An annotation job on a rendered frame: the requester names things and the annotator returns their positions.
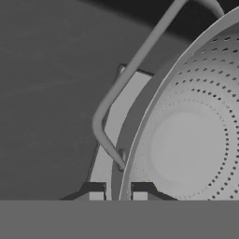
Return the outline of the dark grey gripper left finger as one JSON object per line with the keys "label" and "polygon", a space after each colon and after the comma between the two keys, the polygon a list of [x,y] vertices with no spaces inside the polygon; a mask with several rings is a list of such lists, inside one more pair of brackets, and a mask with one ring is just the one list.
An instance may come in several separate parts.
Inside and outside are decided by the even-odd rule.
{"label": "dark grey gripper left finger", "polygon": [[[102,127],[114,146],[118,143],[123,123],[133,103],[151,78],[152,75],[149,73],[136,71],[116,101],[105,113]],[[105,152],[100,143],[97,142],[86,181],[78,191],[64,196],[63,199],[65,201],[111,200],[112,176],[114,172],[121,176],[123,169]]]}

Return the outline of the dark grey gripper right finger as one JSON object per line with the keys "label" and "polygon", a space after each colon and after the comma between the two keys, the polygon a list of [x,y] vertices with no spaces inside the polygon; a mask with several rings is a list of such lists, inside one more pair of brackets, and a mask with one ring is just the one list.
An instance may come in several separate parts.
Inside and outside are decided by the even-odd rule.
{"label": "dark grey gripper right finger", "polygon": [[132,201],[175,201],[176,198],[157,190],[153,182],[132,182],[131,183]]}

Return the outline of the grey metal colander with handle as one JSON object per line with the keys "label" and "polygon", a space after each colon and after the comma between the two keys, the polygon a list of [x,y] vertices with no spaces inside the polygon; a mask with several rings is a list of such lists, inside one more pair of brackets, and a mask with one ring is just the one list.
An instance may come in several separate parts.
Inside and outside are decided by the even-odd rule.
{"label": "grey metal colander with handle", "polygon": [[132,182],[153,182],[179,201],[239,201],[239,0],[194,0],[216,16],[185,51],[155,73],[130,109],[114,146],[102,127],[107,110],[140,70],[178,12],[174,0],[92,118],[92,131],[123,169],[112,176],[112,199],[131,200]]}

